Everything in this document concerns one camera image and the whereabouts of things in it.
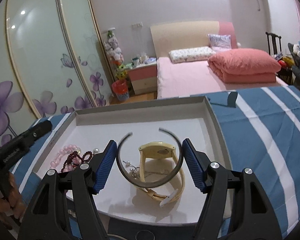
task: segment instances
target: blue gripper pad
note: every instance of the blue gripper pad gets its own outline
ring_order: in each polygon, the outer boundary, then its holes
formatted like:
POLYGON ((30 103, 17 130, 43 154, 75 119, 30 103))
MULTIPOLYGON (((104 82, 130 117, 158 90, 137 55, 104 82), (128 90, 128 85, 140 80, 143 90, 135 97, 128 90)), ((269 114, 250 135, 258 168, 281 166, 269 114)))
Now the blue gripper pad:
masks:
POLYGON ((194 155, 194 152, 189 145, 189 143, 184 140, 182 142, 182 148, 184 152, 184 158, 186 160, 188 169, 190 171, 192 180, 194 182, 194 185, 201 191, 203 192, 206 188, 206 184, 203 181, 203 174, 204 171, 202 170, 196 156, 194 155))
POLYGON ((112 141, 111 145, 108 145, 105 151, 106 154, 96 171, 96 182, 93 186, 93 189, 96 193, 99 193, 99 191, 105 187, 106 181, 109 177, 112 165, 116 157, 117 143, 115 141, 112 141))

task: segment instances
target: pink drawer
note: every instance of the pink drawer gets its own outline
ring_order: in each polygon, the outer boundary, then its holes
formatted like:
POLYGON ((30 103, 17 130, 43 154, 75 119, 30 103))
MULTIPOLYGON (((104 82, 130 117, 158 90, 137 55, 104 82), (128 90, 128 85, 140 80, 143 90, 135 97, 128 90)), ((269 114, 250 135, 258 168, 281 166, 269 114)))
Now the pink drawer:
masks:
POLYGON ((157 65, 135 68, 129 71, 131 81, 157 76, 157 65))

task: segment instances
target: purple flower decal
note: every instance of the purple flower decal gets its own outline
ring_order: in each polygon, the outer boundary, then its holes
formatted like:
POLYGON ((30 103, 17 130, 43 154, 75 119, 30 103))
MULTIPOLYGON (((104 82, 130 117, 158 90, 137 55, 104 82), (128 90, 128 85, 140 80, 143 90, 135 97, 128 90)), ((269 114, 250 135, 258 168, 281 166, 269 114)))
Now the purple flower decal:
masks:
POLYGON ((104 100, 104 95, 100 94, 100 98, 96 98, 97 106, 105 106, 106 101, 104 100))
POLYGON ((71 58, 67 55, 67 54, 63 54, 63 58, 61 59, 61 62, 62 62, 62 66, 65 66, 65 67, 69 67, 69 68, 74 68, 74 64, 71 60, 71 58))
POLYGON ((61 112, 61 114, 72 113, 72 112, 74 112, 74 108, 73 108, 73 107, 70 107, 70 108, 68 109, 68 106, 63 106, 63 107, 61 107, 60 112, 61 112))
MULTIPOLYGON (((91 93, 93 95, 93 98, 96 99, 96 93, 91 90, 91 93)), ((92 108, 92 105, 87 97, 87 95, 84 96, 84 100, 82 97, 77 97, 75 102, 74 102, 74 107, 76 109, 87 109, 87 108, 92 108)))
POLYGON ((1 146, 5 145, 11 139, 12 139, 12 135, 11 134, 5 134, 4 136, 2 136, 2 138, 1 138, 1 146))
POLYGON ((80 56, 78 57, 78 61, 79 61, 79 64, 81 64, 82 66, 88 65, 88 62, 86 60, 81 62, 80 56))
POLYGON ((57 111, 57 103, 50 102, 53 97, 53 93, 50 91, 43 91, 40 96, 40 102, 37 99, 32 100, 35 107, 39 111, 42 117, 46 117, 46 114, 55 114, 57 111))
POLYGON ((0 83, 0 136, 7 130, 10 125, 10 119, 7 113, 19 111, 23 105, 23 95, 16 92, 10 95, 13 83, 4 81, 0 83))
POLYGON ((90 81, 93 83, 93 90, 98 91, 99 86, 103 86, 103 79, 100 78, 101 74, 100 72, 97 72, 96 75, 90 76, 90 81))
POLYGON ((68 78, 67 80, 67 88, 70 87, 72 84, 72 79, 71 78, 68 78))

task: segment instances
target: pink bed sheet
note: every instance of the pink bed sheet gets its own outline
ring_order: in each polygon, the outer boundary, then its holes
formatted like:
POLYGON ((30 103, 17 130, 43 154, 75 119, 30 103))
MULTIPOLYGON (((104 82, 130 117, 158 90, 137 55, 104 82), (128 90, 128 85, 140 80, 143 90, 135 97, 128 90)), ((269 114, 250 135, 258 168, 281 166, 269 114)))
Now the pink bed sheet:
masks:
POLYGON ((208 62, 195 61, 172 64, 170 58, 158 59, 158 99, 189 97, 226 90, 287 86, 281 79, 273 83, 225 84, 208 67, 208 62))

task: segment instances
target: sliding wardrobe door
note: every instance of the sliding wardrobe door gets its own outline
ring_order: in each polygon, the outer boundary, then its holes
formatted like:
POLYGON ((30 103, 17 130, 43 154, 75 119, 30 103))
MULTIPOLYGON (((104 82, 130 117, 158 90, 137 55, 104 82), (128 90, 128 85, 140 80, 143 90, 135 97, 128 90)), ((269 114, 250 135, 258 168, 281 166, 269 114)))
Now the sliding wardrobe door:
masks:
POLYGON ((90 108, 64 39, 56 0, 8 0, 7 19, 11 56, 40 115, 90 108))
POLYGON ((31 111, 9 58, 5 32, 5 5, 0 3, 0 147, 27 130, 36 117, 31 111))
POLYGON ((105 75, 106 60, 95 29, 88 0, 60 0, 71 46, 96 105, 104 106, 112 95, 105 75))

